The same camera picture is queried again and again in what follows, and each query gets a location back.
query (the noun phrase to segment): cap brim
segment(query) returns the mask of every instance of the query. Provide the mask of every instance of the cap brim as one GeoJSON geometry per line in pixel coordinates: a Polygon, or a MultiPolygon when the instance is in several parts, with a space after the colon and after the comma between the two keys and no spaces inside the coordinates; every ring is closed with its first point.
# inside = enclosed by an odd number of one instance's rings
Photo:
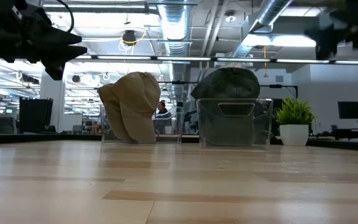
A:
{"type": "Polygon", "coordinates": [[[139,114],[131,111],[120,102],[122,119],[132,139],[138,142],[155,142],[153,114],[139,114]]]}
{"type": "Polygon", "coordinates": [[[133,141],[126,130],[124,121],[122,120],[119,100],[111,91],[108,85],[99,88],[99,97],[103,103],[110,127],[114,134],[122,141],[133,141]]]}

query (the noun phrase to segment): wooden table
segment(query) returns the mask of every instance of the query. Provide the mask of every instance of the wooden table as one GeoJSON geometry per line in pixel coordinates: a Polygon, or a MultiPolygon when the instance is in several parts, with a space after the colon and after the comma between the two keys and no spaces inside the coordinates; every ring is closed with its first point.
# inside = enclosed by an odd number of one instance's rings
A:
{"type": "Polygon", "coordinates": [[[358,223],[358,151],[2,144],[0,223],[358,223]]]}

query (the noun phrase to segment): computer monitor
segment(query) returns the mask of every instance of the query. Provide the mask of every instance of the computer monitor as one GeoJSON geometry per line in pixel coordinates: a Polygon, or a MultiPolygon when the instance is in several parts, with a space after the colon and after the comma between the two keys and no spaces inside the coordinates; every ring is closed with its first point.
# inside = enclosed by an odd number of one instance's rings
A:
{"type": "Polygon", "coordinates": [[[340,119],[358,119],[358,102],[338,102],[340,119]]]}

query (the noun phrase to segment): ceiling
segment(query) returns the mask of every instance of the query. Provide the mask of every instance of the ceiling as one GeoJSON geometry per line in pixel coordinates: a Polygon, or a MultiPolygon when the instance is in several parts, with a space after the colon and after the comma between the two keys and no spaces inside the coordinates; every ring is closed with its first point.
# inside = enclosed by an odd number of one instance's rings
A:
{"type": "MultiPolygon", "coordinates": [[[[165,55],[164,44],[159,43],[163,40],[162,30],[160,26],[160,18],[155,14],[126,14],[126,13],[93,13],[92,6],[97,3],[117,4],[116,1],[66,1],[71,4],[87,4],[90,7],[89,12],[74,13],[75,28],[73,33],[83,37],[80,44],[88,48],[89,54],[98,55],[165,55]],[[121,35],[125,30],[134,30],[138,41],[135,46],[125,49],[120,46],[121,35]]],[[[233,10],[236,20],[234,22],[226,22],[223,20],[218,32],[218,39],[213,45],[211,55],[216,53],[228,54],[232,52],[243,40],[241,27],[247,15],[259,10],[260,2],[255,1],[230,1],[226,10],[233,10]]],[[[57,4],[54,0],[45,0],[44,5],[57,4]]],[[[341,1],[318,1],[318,0],[295,0],[292,5],[287,8],[282,17],[316,17],[321,11],[334,6],[340,6],[341,1]]],[[[209,14],[213,2],[211,0],[199,1],[197,6],[191,9],[190,17],[190,34],[191,41],[189,56],[200,56],[204,35],[206,32],[206,23],[210,18],[209,14]]],[[[48,12],[53,26],[67,30],[70,26],[70,15],[62,8],[61,12],[48,12]]],[[[267,58],[297,58],[297,59],[314,59],[314,47],[277,47],[266,46],[264,49],[254,47],[250,52],[253,57],[267,58]]],[[[337,59],[358,59],[358,51],[353,51],[351,45],[343,45],[339,47],[337,59]]],[[[264,64],[255,63],[253,68],[259,69],[264,64]]],[[[269,68],[282,68],[292,72],[299,68],[299,65],[279,65],[271,64],[269,68]]],[[[16,101],[17,97],[23,96],[36,97],[39,95],[39,85],[28,84],[20,81],[20,74],[26,74],[39,79],[41,82],[42,64],[30,64],[25,61],[16,61],[15,63],[6,63],[0,60],[0,86],[15,86],[30,88],[16,88],[14,90],[3,89],[8,91],[10,97],[2,94],[0,97],[16,101]]],[[[89,100],[98,100],[96,91],[78,90],[78,87],[100,86],[106,83],[114,83],[121,76],[128,72],[145,71],[155,75],[157,80],[171,81],[169,75],[169,66],[165,63],[105,63],[105,62],[70,62],[67,63],[65,73],[67,75],[67,108],[89,107],[96,111],[95,104],[89,105],[89,100]],[[82,82],[74,83],[72,78],[79,75],[82,82]]],[[[168,97],[169,92],[163,92],[163,97],[168,97]]]]}

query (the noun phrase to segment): hat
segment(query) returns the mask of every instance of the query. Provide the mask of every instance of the hat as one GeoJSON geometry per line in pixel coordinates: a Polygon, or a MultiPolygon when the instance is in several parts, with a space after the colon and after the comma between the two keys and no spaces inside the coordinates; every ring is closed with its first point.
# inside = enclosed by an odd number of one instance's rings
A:
{"type": "Polygon", "coordinates": [[[205,140],[216,146],[252,145],[254,100],[244,99],[255,99],[259,93],[258,78],[248,69],[221,68],[202,79],[191,92],[192,97],[216,99],[198,102],[200,133],[205,140]]]}
{"type": "Polygon", "coordinates": [[[161,92],[153,75],[132,72],[98,91],[111,128],[120,140],[155,142],[152,115],[161,92]]]}

